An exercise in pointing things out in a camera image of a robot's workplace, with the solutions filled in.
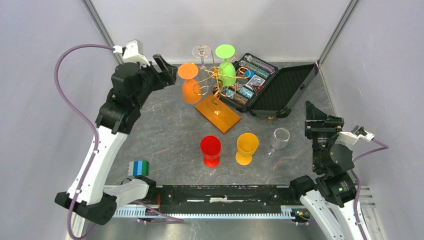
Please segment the clear wine glass front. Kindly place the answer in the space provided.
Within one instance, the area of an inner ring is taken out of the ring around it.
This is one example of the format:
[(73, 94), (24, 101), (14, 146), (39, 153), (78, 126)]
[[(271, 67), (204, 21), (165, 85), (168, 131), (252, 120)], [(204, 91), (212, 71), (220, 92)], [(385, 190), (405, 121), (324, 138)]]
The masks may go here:
[(274, 130), (270, 137), (270, 148), (267, 150), (268, 157), (279, 155), (280, 151), (285, 148), (290, 139), (290, 132), (283, 127)]

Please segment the yellow wine glass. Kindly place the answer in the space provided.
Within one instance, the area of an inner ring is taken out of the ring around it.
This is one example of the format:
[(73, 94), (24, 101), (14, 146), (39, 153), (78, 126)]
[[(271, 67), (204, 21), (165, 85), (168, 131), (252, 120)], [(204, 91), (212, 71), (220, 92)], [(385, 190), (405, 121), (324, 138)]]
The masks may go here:
[(259, 146), (258, 137), (250, 132), (241, 134), (236, 142), (237, 153), (236, 162), (242, 166), (249, 165), (252, 162), (253, 154)]

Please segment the red wine glass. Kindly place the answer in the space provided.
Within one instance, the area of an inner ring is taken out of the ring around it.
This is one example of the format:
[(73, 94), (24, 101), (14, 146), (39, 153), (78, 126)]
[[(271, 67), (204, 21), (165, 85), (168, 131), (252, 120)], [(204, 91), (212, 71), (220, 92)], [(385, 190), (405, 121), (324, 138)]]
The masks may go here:
[(208, 135), (200, 141), (199, 146), (203, 155), (204, 165), (208, 168), (217, 167), (220, 163), (221, 141), (214, 135)]

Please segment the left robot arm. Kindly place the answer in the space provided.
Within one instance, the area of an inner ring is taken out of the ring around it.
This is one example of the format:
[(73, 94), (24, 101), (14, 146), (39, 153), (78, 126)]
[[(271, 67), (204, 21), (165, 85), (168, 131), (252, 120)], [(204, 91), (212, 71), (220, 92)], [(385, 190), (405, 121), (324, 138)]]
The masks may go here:
[(176, 83), (177, 67), (160, 54), (155, 54), (153, 59), (160, 71), (152, 64), (142, 66), (138, 61), (115, 68), (112, 88), (95, 120), (98, 137), (92, 140), (74, 183), (67, 191), (57, 193), (54, 199), (59, 206), (101, 226), (112, 219), (118, 208), (136, 200), (151, 204), (157, 198), (156, 182), (144, 176), (104, 189), (115, 157), (140, 118), (148, 96)]

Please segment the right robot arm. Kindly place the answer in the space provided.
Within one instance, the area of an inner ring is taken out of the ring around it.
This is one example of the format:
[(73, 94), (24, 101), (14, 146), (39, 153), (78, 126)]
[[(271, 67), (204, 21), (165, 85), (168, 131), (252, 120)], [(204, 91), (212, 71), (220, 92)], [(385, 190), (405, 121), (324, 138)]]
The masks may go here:
[(355, 165), (353, 152), (346, 145), (374, 134), (362, 126), (343, 131), (342, 117), (326, 114), (312, 102), (305, 102), (304, 135), (312, 141), (312, 171), (289, 183), (289, 199), (311, 213), (328, 240), (369, 240), (359, 203), (361, 187), (349, 175)]

